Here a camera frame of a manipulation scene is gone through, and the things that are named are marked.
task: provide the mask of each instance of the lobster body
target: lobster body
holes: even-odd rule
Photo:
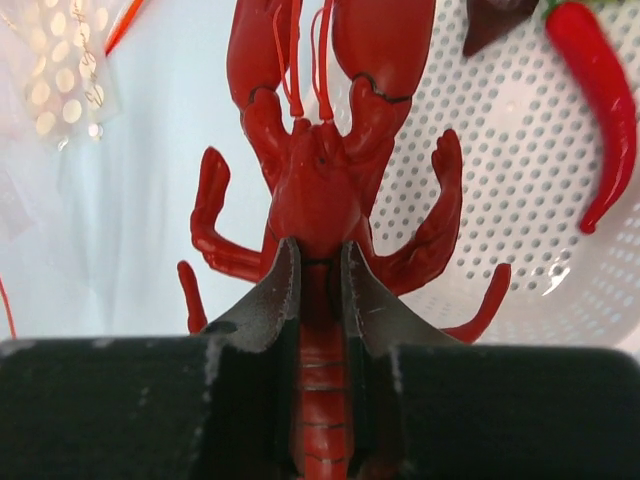
[[[353,82],[352,129],[344,137],[333,123],[326,86],[332,9],[336,58]],[[213,148],[203,158],[191,232],[212,268],[251,282],[268,273],[281,239],[296,239],[302,262],[301,327],[290,451],[304,478],[339,480],[346,479],[354,449],[340,311],[341,247],[357,242],[374,275],[396,295],[436,278],[457,240],[462,153],[456,134],[445,132],[432,156],[441,184],[438,202],[403,248],[376,255],[369,216],[426,64],[435,1],[325,0],[318,12],[319,86],[314,75],[320,125],[304,118],[298,90],[300,10],[300,0],[239,0],[229,42],[231,95],[273,197],[262,251],[240,247],[214,229],[230,172]],[[294,117],[291,133],[284,128],[275,93],[282,81]],[[477,317],[447,333],[468,342],[478,338],[506,293],[509,272],[508,266],[498,267]],[[195,276],[184,262],[179,273],[189,329],[198,333],[207,321]]]

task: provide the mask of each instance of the perforated basket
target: perforated basket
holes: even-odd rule
[[[476,312],[495,266],[507,262],[510,291],[481,342],[609,345],[635,353],[638,175],[598,231],[581,234],[577,224],[597,189],[602,142],[577,83],[546,38],[544,7],[465,60],[464,3],[437,2],[429,60],[371,218],[376,248],[395,251],[429,213],[439,194],[431,152],[452,127],[464,153],[458,243],[444,274],[403,300],[437,326],[462,323]],[[640,102],[639,5],[593,8]],[[346,133],[350,82],[333,56],[330,84]],[[313,95],[308,100],[312,111]]]

